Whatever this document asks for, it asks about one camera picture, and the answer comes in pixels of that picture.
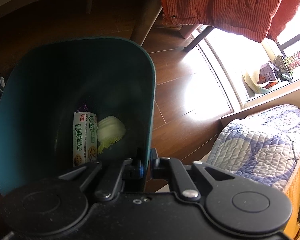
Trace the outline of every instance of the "metal screw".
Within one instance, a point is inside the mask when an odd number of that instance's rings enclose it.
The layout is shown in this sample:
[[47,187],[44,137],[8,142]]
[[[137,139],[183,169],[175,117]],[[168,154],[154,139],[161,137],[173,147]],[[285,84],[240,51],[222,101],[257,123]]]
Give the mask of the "metal screw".
[[181,193],[184,197],[194,198],[199,195],[199,192],[193,189],[186,189]]
[[95,193],[95,196],[97,198],[109,198],[111,196],[111,193],[108,192],[108,191],[105,191],[105,190],[98,190],[96,193]]
[[142,203],[142,201],[140,199],[134,199],[133,203],[140,205]]

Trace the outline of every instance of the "trash can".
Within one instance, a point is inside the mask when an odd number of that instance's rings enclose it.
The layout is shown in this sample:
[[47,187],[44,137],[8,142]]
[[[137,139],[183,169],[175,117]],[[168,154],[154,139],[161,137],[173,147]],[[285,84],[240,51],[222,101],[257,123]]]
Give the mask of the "trash can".
[[127,130],[98,159],[138,155],[146,174],[154,90],[151,58],[127,39],[77,39],[28,52],[0,100],[0,193],[72,168],[73,114],[83,104],[98,121],[113,115]]

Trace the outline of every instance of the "snack wrapper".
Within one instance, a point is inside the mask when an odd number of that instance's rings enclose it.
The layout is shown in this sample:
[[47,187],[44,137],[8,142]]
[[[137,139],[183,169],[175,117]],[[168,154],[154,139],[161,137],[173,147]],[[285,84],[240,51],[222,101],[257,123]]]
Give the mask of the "snack wrapper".
[[73,115],[73,166],[97,157],[97,115],[90,112]]

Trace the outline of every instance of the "orange corduroy jacket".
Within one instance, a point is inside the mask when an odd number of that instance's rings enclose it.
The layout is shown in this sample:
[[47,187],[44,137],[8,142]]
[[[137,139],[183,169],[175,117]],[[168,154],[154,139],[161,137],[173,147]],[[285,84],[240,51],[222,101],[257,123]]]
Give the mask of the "orange corduroy jacket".
[[262,42],[277,41],[300,0],[161,0],[169,24],[204,24]]

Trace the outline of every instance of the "blue and white quilt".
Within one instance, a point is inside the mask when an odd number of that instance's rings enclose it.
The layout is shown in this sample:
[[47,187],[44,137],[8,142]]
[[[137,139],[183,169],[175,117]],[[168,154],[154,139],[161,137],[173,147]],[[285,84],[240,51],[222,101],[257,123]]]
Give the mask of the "blue and white quilt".
[[207,163],[282,191],[299,157],[300,109],[282,105],[229,123]]

